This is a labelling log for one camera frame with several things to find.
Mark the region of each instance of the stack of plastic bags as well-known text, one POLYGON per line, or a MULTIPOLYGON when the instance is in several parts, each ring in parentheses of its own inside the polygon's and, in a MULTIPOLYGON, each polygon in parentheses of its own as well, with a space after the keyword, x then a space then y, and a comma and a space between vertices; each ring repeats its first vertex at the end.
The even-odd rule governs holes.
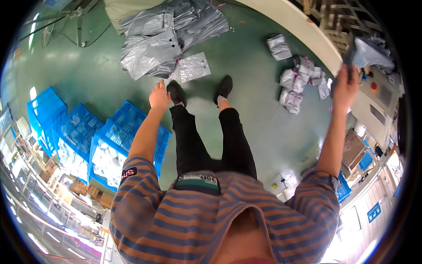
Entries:
POLYGON ((75 153, 63 139, 59 138, 59 149, 57 154, 60 157, 60 162, 65 168, 70 169, 69 174, 78 177, 79 179, 87 181, 88 179, 88 162, 86 162, 80 155, 75 153))
POLYGON ((123 163, 126 159, 126 156, 99 139, 98 146, 92 156, 94 173, 105 177, 109 186, 118 188, 123 163))
POLYGON ((159 5, 122 19, 119 21, 119 25, 124 30, 126 36, 154 36, 174 29, 173 16, 173 7, 159 5))
POLYGON ((270 49, 271 55, 276 60, 284 60, 292 56, 292 52, 287 45, 286 38, 281 33, 274 34, 267 39, 267 45, 270 49))
POLYGON ((137 80, 168 78, 182 52, 229 30, 227 19, 206 0, 174 0, 119 22, 127 37, 122 68, 137 80))
POLYGON ((152 37, 128 38, 120 62, 132 79, 137 80, 147 73, 149 76, 170 74, 181 54, 174 30, 167 30, 152 37))
POLYGON ((279 103, 286 107, 291 114, 298 114, 303 99, 302 92, 307 83, 318 87, 319 99, 330 96, 330 89, 321 67, 307 56, 296 56, 293 60, 295 67, 283 71, 280 76, 281 91, 279 103))
POLYGON ((303 95, 301 94, 306 85, 306 80, 293 71, 288 69, 283 71, 280 76, 281 91, 279 103, 286 107, 291 114, 298 114, 303 95))
POLYGON ((230 30, 227 19, 214 5, 209 5, 199 14, 199 19, 177 31, 182 51, 230 30))
POLYGON ((189 2, 175 1, 175 3, 177 6, 174 11, 174 30, 177 31, 192 23, 197 17, 195 8, 189 2))

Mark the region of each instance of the green floor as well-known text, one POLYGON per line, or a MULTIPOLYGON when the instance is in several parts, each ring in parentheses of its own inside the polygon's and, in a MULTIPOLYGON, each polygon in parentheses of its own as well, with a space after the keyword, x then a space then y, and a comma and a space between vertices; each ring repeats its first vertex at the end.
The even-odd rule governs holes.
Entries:
MULTIPOLYGON (((210 155, 221 158, 219 111, 212 97, 220 79, 226 74, 231 75, 234 88, 229 101, 240 113, 255 158, 258 179, 270 189, 276 177, 283 173, 292 194, 300 172, 316 160, 330 121, 328 107, 331 100, 319 101, 317 88, 307 86, 299 115, 289 114, 278 103, 281 90, 278 77, 284 69, 293 67, 293 62, 292 59, 274 60, 266 46, 266 38, 272 33, 285 34, 293 54, 307 55, 325 72, 327 70, 303 43, 264 15, 233 5, 219 9, 234 31, 232 29, 185 52, 185 56, 205 52, 212 72, 183 85, 189 96, 187 109, 196 116, 198 133, 210 155)), ((44 7, 37 12, 40 17, 53 14, 44 7)), ((101 2, 84 19, 83 41, 93 41, 109 23, 101 2)), ((63 33, 76 39, 75 18, 58 22, 55 29, 62 27, 63 33)), ((29 28, 22 30, 21 35, 27 34, 29 28)), ((117 35, 112 26, 86 48, 76 47, 64 36, 53 33, 48 46, 43 49, 41 35, 42 31, 35 34, 30 49, 28 39, 19 43, 20 58, 10 59, 6 65, 9 72, 6 72, 6 80, 2 79, 2 98, 10 101, 12 114, 27 117, 29 90, 36 87, 39 94, 48 86, 54 87, 66 103, 68 112, 80 102, 102 121, 111 117, 125 100, 148 112, 148 95, 158 79, 144 76, 133 81, 121 70, 119 58, 124 36, 117 35)), ((161 124, 171 130, 169 111, 161 124)), ((173 136, 161 167, 162 189, 167 189, 176 177, 175 149, 173 136)))

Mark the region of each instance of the cardboard box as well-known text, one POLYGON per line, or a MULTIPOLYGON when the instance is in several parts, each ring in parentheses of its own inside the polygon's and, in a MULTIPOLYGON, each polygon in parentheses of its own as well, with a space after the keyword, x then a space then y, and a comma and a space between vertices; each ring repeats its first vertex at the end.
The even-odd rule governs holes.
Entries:
POLYGON ((91 196, 91 198, 95 198, 98 196, 98 189, 95 188, 92 185, 88 186, 88 194, 91 196))
POLYGON ((113 196, 108 193, 103 193, 100 198, 100 204, 108 209, 111 209, 111 203, 113 202, 113 196))

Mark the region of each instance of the gray plastic bag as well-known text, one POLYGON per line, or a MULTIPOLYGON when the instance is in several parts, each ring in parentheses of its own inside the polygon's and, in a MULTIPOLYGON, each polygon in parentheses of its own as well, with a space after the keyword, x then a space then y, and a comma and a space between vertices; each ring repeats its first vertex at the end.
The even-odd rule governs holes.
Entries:
POLYGON ((290 90, 283 88, 283 90, 281 90, 281 94, 280 94, 280 99, 279 99, 279 103, 283 106, 287 105, 287 101, 289 100, 289 92, 290 90))
POLYGON ((151 70, 157 66, 164 64, 169 69, 167 62, 175 61, 181 55, 174 30, 168 30, 139 41, 136 47, 123 55, 120 63, 132 79, 137 80, 147 73, 155 76, 151 70))
POLYGON ((302 76, 298 75, 296 76, 293 82, 292 91, 295 93, 302 93, 303 89, 305 88, 305 85, 305 79, 302 76))
POLYGON ((156 35, 174 29, 174 7, 159 5, 119 21, 126 36, 156 35))
POLYGON ((179 30, 197 19, 193 5, 181 0, 179 2, 174 10, 174 30, 179 30))
POLYGON ((280 76, 280 85, 284 88, 291 90, 293 82, 295 81, 296 74, 292 69, 284 70, 280 76))
POLYGON ((383 50, 383 47, 376 48, 379 41, 369 44, 363 39, 356 37, 354 38, 354 43, 356 45, 356 53, 353 57, 353 64, 357 68, 380 65, 390 70, 394 69, 393 61, 386 56, 386 54, 390 54, 389 51, 383 50))
POLYGON ((179 66, 182 83, 211 74, 204 52, 179 60, 179 66))
POLYGON ((300 112, 300 104, 302 103, 303 95, 295 92, 290 92, 287 102, 286 109, 291 114, 298 114, 300 112))
POLYGON ((200 18, 179 29, 177 39, 182 51, 229 31, 229 23, 223 13, 213 5, 200 11, 200 18))
POLYGON ((271 55, 276 60, 284 60, 292 56, 289 46, 287 45, 286 38, 283 34, 278 33, 267 39, 267 45, 270 49, 271 55))
POLYGON ((330 89, 328 88, 327 81, 325 80, 325 78, 321 78, 321 84, 318 85, 318 95, 320 101, 330 96, 330 89))

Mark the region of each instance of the brown and blue striped shirt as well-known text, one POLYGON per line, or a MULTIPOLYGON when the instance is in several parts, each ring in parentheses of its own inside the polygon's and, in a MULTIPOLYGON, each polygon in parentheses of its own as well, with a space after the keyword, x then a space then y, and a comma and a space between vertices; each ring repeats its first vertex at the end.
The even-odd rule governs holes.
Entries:
POLYGON ((337 228, 338 182, 326 173, 307 171, 283 203, 240 173, 194 172, 218 179, 220 193, 212 195, 176 190, 174 183, 161 191, 154 166, 138 156, 128 157, 123 169, 132 171, 114 197, 110 232, 128 263, 209 263, 232 220, 247 208, 281 263, 316 261, 337 228))

